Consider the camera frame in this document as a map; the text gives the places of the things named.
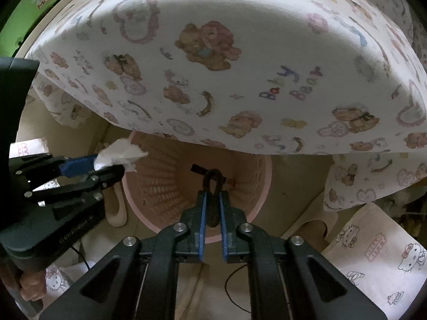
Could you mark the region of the person's left hand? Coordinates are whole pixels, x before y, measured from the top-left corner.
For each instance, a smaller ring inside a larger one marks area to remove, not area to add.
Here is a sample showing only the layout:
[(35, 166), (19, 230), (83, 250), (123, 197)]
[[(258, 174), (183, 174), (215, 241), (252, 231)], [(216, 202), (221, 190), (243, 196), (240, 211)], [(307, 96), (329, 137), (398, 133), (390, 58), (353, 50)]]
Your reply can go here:
[(24, 272), (19, 280), (20, 294), (25, 301), (38, 301), (46, 295), (46, 271)]

